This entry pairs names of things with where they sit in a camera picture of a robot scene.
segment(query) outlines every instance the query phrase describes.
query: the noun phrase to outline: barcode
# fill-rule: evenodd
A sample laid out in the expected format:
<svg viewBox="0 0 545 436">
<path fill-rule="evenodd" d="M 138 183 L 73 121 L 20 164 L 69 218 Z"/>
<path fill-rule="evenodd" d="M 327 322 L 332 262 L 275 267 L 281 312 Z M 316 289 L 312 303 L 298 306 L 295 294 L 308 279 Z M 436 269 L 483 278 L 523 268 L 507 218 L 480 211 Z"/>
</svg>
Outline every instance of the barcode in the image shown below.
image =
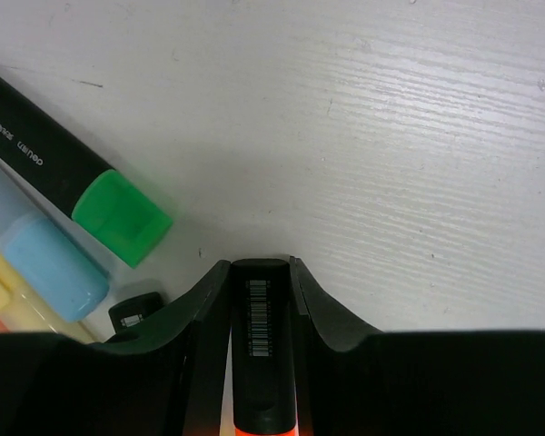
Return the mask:
<svg viewBox="0 0 545 436">
<path fill-rule="evenodd" d="M 249 351 L 252 357 L 270 357 L 272 353 L 268 282 L 250 280 L 249 290 Z"/>
</svg>

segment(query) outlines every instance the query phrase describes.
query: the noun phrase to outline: wood grain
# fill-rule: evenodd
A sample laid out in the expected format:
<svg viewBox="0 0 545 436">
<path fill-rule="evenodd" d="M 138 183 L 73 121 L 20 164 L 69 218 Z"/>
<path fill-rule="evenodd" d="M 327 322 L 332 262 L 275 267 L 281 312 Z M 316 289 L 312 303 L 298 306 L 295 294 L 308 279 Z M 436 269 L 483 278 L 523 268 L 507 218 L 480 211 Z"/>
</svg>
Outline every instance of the wood grain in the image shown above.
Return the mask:
<svg viewBox="0 0 545 436">
<path fill-rule="evenodd" d="M 182 211 L 117 288 L 294 254 L 385 330 L 545 329 L 545 0 L 0 0 L 0 74 Z"/>
</svg>

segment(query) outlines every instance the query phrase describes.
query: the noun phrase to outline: black marker with barcode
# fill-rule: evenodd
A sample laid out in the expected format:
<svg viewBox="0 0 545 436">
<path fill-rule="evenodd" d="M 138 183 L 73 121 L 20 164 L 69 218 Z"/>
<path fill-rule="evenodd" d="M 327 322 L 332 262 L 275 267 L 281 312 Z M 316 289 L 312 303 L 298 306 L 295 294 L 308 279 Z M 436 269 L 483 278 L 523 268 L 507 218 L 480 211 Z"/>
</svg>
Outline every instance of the black marker with barcode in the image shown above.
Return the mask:
<svg viewBox="0 0 545 436">
<path fill-rule="evenodd" d="M 296 425 L 289 264 L 233 264 L 233 402 L 237 435 L 290 435 Z"/>
</svg>

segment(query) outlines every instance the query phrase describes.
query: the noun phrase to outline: tabletop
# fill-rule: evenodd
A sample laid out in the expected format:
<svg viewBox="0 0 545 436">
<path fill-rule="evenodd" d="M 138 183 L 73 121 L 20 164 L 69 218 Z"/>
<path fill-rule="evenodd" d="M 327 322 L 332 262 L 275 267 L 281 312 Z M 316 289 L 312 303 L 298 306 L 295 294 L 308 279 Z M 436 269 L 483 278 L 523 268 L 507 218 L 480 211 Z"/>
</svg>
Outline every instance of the tabletop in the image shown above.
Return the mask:
<svg viewBox="0 0 545 436">
<path fill-rule="evenodd" d="M 545 329 L 545 0 L 0 0 L 0 75 L 168 213 L 113 290 L 303 258 L 388 331 Z"/>
</svg>

